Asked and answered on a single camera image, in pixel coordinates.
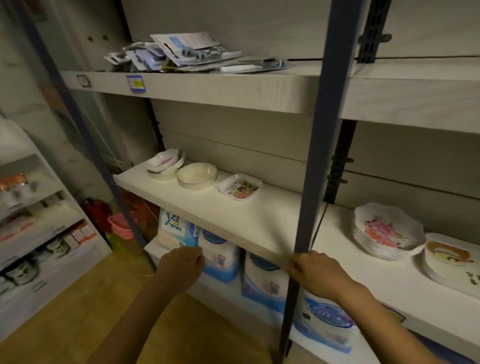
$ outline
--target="hand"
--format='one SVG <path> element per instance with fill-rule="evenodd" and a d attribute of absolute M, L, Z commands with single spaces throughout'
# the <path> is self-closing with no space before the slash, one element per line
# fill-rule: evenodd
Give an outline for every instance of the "hand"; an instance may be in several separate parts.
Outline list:
<path fill-rule="evenodd" d="M 340 304 L 343 295 L 360 286 L 335 259 L 314 250 L 294 253 L 287 266 L 288 274 L 311 294 Z"/>
<path fill-rule="evenodd" d="M 164 285 L 172 296 L 176 296 L 197 281 L 204 266 L 202 248 L 182 246 L 160 258 L 155 280 Z"/>

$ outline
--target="floral bowl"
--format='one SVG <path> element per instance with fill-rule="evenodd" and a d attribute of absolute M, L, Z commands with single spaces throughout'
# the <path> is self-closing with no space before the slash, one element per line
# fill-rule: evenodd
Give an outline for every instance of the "floral bowl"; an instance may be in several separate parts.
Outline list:
<path fill-rule="evenodd" d="M 354 225 L 369 241 L 394 250 L 408 252 L 427 241 L 419 221 L 398 207 L 376 202 L 355 209 Z"/>

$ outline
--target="person's left hand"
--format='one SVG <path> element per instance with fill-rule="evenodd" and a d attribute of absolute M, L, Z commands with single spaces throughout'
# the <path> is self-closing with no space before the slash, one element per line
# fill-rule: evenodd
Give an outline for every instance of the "person's left hand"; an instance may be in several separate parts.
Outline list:
<path fill-rule="evenodd" d="M 182 246 L 160 258 L 154 279 L 176 296 L 197 281 L 204 266 L 201 247 Z"/>

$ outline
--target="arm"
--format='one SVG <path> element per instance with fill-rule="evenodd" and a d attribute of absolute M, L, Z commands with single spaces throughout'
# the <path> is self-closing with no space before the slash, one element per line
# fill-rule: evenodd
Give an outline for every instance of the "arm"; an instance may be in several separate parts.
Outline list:
<path fill-rule="evenodd" d="M 353 318 L 383 364 L 439 364 L 438 359 L 408 332 L 360 283 L 327 254 L 293 254 L 288 274 L 317 297 L 340 305 Z"/>
<path fill-rule="evenodd" d="M 161 257 L 158 269 L 109 332 L 87 364 L 134 364 L 155 322 L 177 294 L 186 291 L 204 267 L 201 248 L 181 247 Z"/>

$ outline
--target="floor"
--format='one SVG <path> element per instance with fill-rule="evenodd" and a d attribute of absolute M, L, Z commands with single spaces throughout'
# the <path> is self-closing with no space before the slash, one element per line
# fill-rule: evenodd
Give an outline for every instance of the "floor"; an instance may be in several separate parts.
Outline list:
<path fill-rule="evenodd" d="M 150 273 L 142 255 L 115 251 L 0 343 L 1 362 L 84 363 Z M 297 362 L 292 359 L 289 355 L 288 362 Z M 187 294 L 179 295 L 167 307 L 138 361 L 139 364 L 271 362 L 268 349 L 259 347 Z"/>

